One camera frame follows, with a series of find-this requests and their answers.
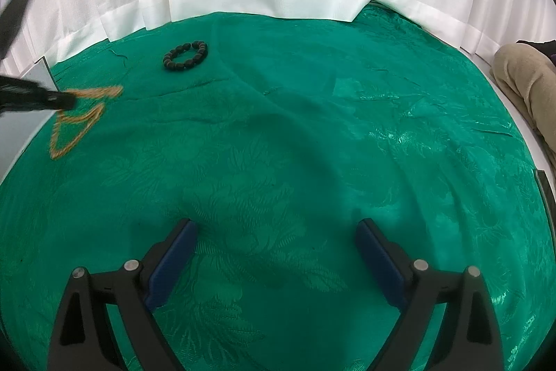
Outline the green patterned cloth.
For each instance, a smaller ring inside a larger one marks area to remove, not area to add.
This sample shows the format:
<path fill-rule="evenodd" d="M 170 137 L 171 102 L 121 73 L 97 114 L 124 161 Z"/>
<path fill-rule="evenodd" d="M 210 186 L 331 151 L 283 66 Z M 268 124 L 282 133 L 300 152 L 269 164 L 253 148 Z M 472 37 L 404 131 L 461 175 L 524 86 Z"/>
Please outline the green patterned cloth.
<path fill-rule="evenodd" d="M 51 69 L 119 86 L 90 130 L 53 126 L 1 186 L 1 316 L 43 370 L 77 266 L 140 258 L 181 218 L 195 254 L 155 318 L 188 370 L 362 370 L 398 313 L 354 244 L 373 219 L 407 253 L 477 266 L 504 365 L 555 317 L 534 163 L 459 51 L 378 4 L 349 23 L 211 14 L 102 41 Z"/>

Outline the white drawer box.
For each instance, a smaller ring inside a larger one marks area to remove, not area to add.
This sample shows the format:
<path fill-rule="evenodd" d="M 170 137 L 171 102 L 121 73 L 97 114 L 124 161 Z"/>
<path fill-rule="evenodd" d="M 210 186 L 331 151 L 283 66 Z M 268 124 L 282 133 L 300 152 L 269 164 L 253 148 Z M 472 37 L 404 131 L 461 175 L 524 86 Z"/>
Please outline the white drawer box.
<path fill-rule="evenodd" d="M 42 57 L 23 73 L 23 79 L 37 82 L 44 88 L 57 90 L 50 67 Z M 52 110 L 6 112 L 0 121 L 0 178 L 4 182 L 19 157 L 39 130 L 54 115 Z"/>

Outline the beige pillow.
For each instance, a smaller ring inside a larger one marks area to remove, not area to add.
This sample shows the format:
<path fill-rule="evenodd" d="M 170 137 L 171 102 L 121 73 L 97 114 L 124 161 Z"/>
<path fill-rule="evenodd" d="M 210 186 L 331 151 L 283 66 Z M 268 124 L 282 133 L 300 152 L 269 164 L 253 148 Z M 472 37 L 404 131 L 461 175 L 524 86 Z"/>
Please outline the beige pillow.
<path fill-rule="evenodd" d="M 492 76 L 498 87 L 544 141 L 555 169 L 555 66 L 525 43 L 506 44 L 495 53 Z"/>

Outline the purple black clothing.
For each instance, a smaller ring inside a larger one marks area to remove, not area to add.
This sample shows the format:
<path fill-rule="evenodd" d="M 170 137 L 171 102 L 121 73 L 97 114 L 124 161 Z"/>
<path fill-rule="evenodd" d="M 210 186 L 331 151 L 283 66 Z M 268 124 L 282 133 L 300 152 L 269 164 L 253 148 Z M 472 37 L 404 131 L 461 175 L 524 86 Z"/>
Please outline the purple black clothing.
<path fill-rule="evenodd" d="M 547 56 L 552 63 L 556 62 L 556 40 L 546 41 L 546 42 L 532 42 L 526 40 L 519 40 L 518 43 L 527 44 L 528 46 L 534 48 L 536 51 L 540 52 L 544 56 Z"/>

